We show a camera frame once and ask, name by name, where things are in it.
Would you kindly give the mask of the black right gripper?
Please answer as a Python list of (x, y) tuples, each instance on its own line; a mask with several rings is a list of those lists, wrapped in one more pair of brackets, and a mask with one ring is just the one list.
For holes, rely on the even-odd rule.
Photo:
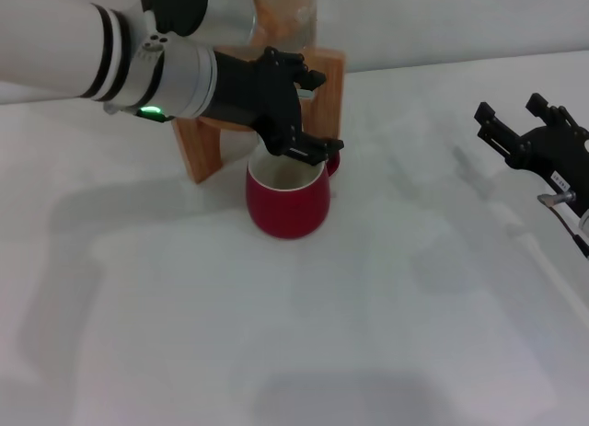
[(557, 193), (573, 191), (576, 199), (570, 208), (575, 214), (585, 214), (588, 151), (586, 139), (579, 132), (581, 127), (564, 106), (550, 106), (538, 93), (531, 95), (525, 107), (548, 127), (520, 137), (496, 117), (488, 103), (481, 102), (474, 115), (480, 126), (478, 137), (501, 155), (508, 167), (540, 176)]

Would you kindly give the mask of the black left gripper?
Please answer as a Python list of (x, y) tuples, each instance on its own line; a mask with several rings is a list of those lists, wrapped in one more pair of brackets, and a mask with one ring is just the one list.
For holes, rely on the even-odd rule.
[(217, 77), (204, 118), (250, 128), (271, 154), (308, 165), (328, 162), (344, 148), (340, 139), (302, 132), (295, 84), (302, 90), (315, 91), (327, 81), (323, 73), (306, 69), (302, 54), (268, 47), (252, 61), (221, 52), (214, 58)]

